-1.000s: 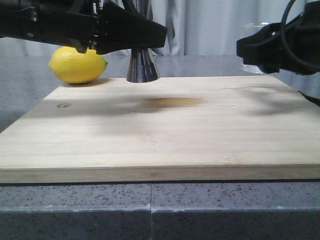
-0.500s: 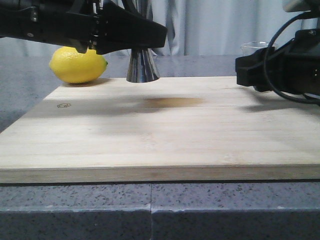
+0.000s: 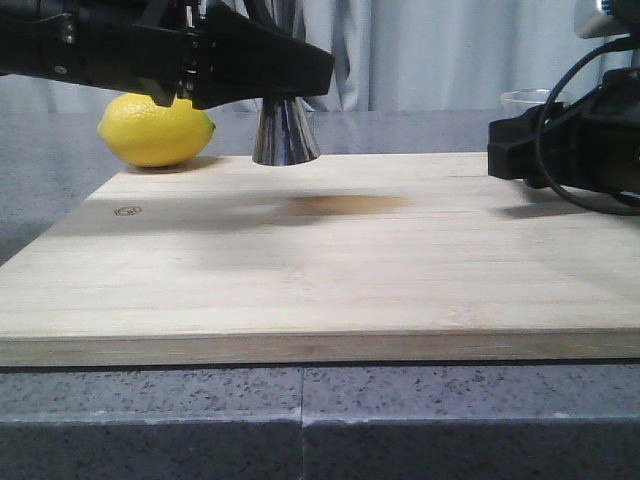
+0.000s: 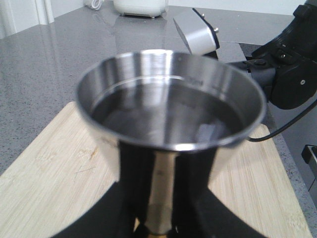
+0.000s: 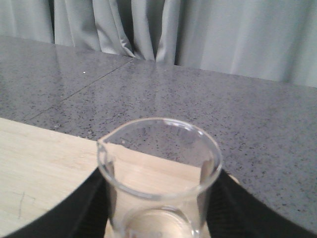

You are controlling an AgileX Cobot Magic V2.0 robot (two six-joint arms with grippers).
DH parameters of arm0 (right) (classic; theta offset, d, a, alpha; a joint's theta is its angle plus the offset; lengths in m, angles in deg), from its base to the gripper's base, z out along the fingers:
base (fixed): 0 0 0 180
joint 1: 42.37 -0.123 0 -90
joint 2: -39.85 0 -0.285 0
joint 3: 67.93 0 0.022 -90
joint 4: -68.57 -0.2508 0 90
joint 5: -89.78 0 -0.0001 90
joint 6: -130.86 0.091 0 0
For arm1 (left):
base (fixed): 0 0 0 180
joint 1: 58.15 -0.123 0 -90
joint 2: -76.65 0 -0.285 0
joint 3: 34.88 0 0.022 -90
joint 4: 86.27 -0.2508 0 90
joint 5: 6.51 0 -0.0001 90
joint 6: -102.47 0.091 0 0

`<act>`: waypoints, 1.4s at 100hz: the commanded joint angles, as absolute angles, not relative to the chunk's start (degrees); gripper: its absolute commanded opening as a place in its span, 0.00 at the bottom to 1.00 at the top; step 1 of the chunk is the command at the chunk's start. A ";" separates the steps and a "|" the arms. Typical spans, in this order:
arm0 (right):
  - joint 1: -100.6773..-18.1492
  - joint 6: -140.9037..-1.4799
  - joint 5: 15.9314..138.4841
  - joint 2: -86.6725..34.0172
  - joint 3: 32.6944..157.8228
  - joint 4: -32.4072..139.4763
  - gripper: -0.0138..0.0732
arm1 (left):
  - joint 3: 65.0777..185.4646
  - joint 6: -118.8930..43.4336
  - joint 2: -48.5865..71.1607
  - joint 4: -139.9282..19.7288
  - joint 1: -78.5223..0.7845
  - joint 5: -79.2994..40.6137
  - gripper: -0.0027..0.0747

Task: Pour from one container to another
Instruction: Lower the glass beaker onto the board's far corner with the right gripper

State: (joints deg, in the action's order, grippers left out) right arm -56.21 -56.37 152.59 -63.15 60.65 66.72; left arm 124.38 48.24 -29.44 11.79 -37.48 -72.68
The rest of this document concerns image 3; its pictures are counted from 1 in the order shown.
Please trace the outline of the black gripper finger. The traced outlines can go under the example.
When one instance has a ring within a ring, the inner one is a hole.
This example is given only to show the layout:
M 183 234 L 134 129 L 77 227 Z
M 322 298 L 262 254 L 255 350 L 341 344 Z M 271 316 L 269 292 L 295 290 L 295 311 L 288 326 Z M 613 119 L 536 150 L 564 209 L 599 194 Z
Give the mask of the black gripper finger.
M 328 93 L 334 57 L 293 36 L 295 2 L 246 2 L 244 14 L 206 4 L 198 25 L 193 90 L 196 109 L 266 97 Z

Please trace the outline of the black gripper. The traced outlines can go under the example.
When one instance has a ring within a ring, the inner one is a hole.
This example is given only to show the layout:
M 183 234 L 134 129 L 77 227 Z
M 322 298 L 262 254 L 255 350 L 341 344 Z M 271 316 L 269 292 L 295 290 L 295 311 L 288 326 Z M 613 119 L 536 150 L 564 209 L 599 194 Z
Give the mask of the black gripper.
M 150 96 L 194 90 L 205 1 L 4 1 L 1 73 Z
M 534 179 L 542 174 L 534 134 L 543 106 L 491 122 L 488 174 Z M 561 186 L 639 198 L 639 69 L 605 73 L 600 86 L 575 105 L 553 104 L 542 147 L 547 171 Z

